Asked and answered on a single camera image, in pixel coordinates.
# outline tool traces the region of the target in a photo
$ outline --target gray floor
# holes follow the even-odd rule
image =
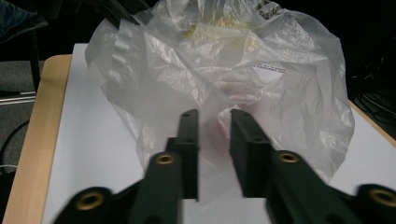
[[[0,90],[1,91],[33,91],[29,62],[0,62]],[[34,103],[17,105],[0,105],[0,145],[2,146],[8,135],[20,124],[30,118]],[[26,135],[27,125],[19,130],[9,142],[4,151],[4,164],[18,165]]]

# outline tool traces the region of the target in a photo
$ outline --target white surface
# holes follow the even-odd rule
[[[85,48],[76,45],[73,53],[43,223],[51,223],[82,189],[101,186],[118,192],[142,175],[128,129],[99,86],[89,81]],[[355,133],[331,186],[349,194],[366,183],[396,189],[396,148],[353,113]]]

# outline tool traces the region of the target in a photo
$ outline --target wooden edge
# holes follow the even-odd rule
[[[394,147],[396,147],[396,141],[389,135],[387,134],[381,127],[378,126],[372,119],[370,119],[366,114],[364,114],[363,111],[361,111],[355,104],[352,102],[349,102],[350,106],[356,110],[373,128],[376,129],[377,132],[379,132],[384,138],[386,138]]]
[[[42,222],[71,59],[58,55],[44,63],[3,223]]]

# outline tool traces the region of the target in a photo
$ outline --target clear plastic bag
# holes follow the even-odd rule
[[[118,31],[102,22],[87,64],[137,139],[143,166],[176,135],[179,115],[199,109],[201,199],[185,202],[185,223],[266,218],[262,200],[241,197],[228,153],[232,108],[330,180],[354,119],[340,41],[317,20],[244,0],[162,0],[134,17],[139,26],[121,21]]]

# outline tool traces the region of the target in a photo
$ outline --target white label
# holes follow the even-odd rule
[[[254,71],[264,83],[269,83],[280,78],[284,73],[284,68],[275,67],[271,64],[259,63],[253,66]]]

